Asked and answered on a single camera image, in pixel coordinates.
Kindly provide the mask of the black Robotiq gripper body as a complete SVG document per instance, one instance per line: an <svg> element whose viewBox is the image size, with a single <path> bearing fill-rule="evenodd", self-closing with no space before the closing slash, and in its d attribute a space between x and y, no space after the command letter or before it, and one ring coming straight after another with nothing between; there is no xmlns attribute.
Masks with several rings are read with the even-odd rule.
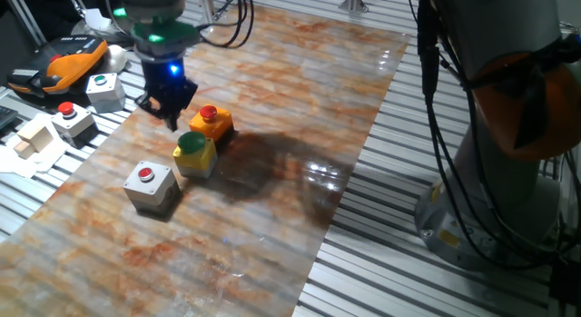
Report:
<svg viewBox="0 0 581 317"><path fill-rule="evenodd" d="M142 60L145 111L181 111L188 107L198 85L185 74L183 58L161 61Z"/></svg>

